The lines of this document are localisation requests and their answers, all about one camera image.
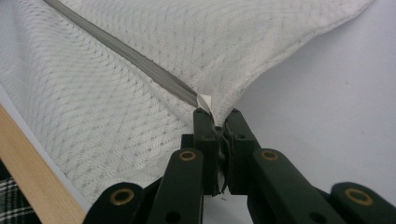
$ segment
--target wooden frame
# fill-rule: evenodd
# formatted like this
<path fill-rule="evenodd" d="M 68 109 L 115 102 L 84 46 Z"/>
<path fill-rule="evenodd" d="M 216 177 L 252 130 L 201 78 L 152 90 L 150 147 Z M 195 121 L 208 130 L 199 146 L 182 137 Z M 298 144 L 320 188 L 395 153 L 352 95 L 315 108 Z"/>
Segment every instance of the wooden frame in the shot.
<path fill-rule="evenodd" d="M 82 208 L 1 105 L 0 157 L 42 223 L 82 223 Z"/>

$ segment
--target white background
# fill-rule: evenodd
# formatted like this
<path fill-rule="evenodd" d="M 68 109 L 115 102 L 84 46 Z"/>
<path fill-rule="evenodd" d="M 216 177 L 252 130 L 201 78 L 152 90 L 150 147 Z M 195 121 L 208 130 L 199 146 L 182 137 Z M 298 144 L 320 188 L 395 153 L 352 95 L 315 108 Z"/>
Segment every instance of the white background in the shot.
<path fill-rule="evenodd" d="M 236 107 L 261 146 L 283 152 L 313 186 L 355 182 L 394 205 L 395 12 L 396 1 L 376 0 L 264 73 Z M 205 202 L 205 224 L 251 222 L 245 197 Z"/>

